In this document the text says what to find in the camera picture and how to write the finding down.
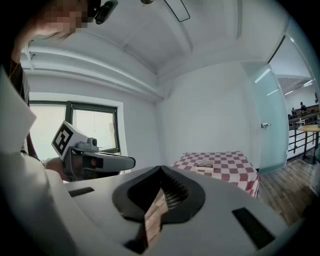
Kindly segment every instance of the person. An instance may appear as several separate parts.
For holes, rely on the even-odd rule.
[[[301,106],[301,114],[307,113],[307,107],[302,103],[302,101],[300,102],[300,106]]]
[[[297,118],[297,112],[295,111],[295,108],[293,107],[291,110],[291,117],[292,118]]]
[[[3,66],[12,85],[29,106],[30,87],[20,63],[23,48],[37,35],[66,39],[92,21],[95,10],[100,7],[101,0],[44,0],[43,5],[34,12],[20,32],[15,36],[11,54],[4,58]],[[38,159],[30,134],[25,139],[22,153]],[[82,167],[82,159],[74,159],[77,170]],[[51,159],[47,169],[57,171],[65,181],[68,178],[63,173],[62,161],[59,158]]]

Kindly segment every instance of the wooden table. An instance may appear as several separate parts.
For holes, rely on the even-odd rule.
[[[315,165],[316,164],[316,150],[318,148],[318,143],[319,143],[319,132],[320,132],[320,127],[318,127],[317,124],[312,124],[312,125],[304,125],[298,128],[299,131],[302,131],[305,133],[305,141],[304,141],[304,152],[303,152],[303,160],[308,163]],[[310,161],[310,158],[306,156],[307,152],[307,142],[308,142],[308,132],[315,133],[315,146],[314,146],[314,152],[313,152],[313,157],[312,161]]]

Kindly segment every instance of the table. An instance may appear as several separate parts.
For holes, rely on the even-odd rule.
[[[213,170],[196,170],[198,160],[213,160]],[[258,195],[260,175],[241,151],[185,153],[173,167],[230,182],[254,198]]]
[[[311,124],[311,125],[301,126],[301,127],[298,128],[298,130],[305,133],[304,152],[303,152],[302,159],[308,164],[315,165],[316,164],[316,156],[315,156],[315,154],[316,154],[316,150],[318,148],[318,143],[319,143],[320,127],[318,127],[317,124]],[[306,156],[308,132],[315,133],[315,146],[314,146],[314,152],[313,152],[313,156],[312,157]]]

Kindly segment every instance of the glass door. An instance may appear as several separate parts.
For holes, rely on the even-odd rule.
[[[311,77],[314,78],[312,82],[316,84],[316,93],[318,99],[320,99],[320,61],[318,59],[317,53],[309,42],[307,36],[304,34],[302,29],[292,17],[289,20],[289,24],[285,34],[290,38],[290,40],[294,43],[294,45],[301,53],[301,56],[304,59],[304,63],[307,66]]]
[[[242,67],[253,91],[260,122],[261,159],[259,173],[266,174],[286,165],[289,124],[286,103],[272,68],[266,62],[243,62]]]

